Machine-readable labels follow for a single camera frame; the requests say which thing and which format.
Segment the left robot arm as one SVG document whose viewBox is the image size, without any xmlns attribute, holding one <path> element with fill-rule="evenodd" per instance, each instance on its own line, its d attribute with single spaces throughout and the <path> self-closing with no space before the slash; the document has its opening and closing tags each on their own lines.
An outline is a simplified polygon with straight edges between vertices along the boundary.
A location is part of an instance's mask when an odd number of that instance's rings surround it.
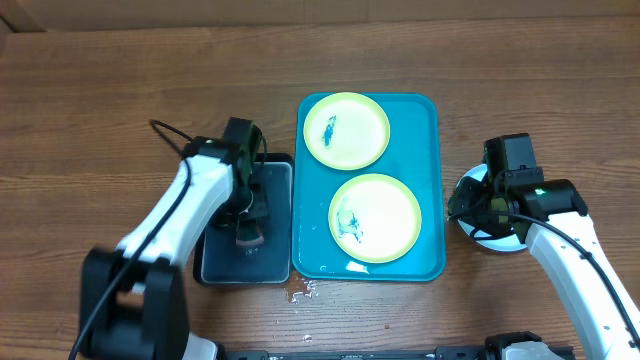
<svg viewBox="0 0 640 360">
<path fill-rule="evenodd" d="M 170 187 L 112 252 L 92 250 L 82 274 L 80 328 L 70 358 L 216 359 L 219 345 L 190 330 L 181 271 L 213 224 L 242 251 L 264 241 L 263 196 L 250 184 L 267 142 L 189 139 Z"/>
</svg>

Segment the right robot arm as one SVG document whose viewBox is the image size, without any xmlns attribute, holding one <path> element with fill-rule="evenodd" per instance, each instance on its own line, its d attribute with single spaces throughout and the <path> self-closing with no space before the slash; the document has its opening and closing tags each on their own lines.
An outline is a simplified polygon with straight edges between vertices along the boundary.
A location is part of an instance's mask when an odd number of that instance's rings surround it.
<svg viewBox="0 0 640 360">
<path fill-rule="evenodd" d="M 492 175 L 478 166 L 458 182 L 448 213 L 488 249 L 529 251 L 551 280 L 587 358 L 638 358 L 639 309 L 570 181 L 529 172 Z"/>
</svg>

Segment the green and brown sponge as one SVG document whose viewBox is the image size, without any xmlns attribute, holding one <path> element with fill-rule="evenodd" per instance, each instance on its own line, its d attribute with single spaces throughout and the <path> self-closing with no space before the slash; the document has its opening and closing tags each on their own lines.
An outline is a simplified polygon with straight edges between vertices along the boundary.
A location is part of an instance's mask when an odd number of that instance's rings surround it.
<svg viewBox="0 0 640 360">
<path fill-rule="evenodd" d="M 240 222 L 236 229 L 235 243 L 242 248 L 255 248 L 264 243 L 259 224 L 253 220 Z"/>
</svg>

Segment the light blue plate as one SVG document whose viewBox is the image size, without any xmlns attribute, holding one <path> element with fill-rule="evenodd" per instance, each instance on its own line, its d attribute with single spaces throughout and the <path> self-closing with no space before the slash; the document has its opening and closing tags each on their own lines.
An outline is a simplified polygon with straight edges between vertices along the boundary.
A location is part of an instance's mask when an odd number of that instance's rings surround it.
<svg viewBox="0 0 640 360">
<path fill-rule="evenodd" d="M 464 176 L 481 181 L 486 174 L 487 166 L 480 164 L 468 170 Z M 473 241 L 486 249 L 499 253 L 516 253 L 526 249 L 526 245 L 522 244 L 516 235 L 491 240 L 488 233 L 477 229 L 467 222 L 458 220 L 458 225 Z"/>
</svg>

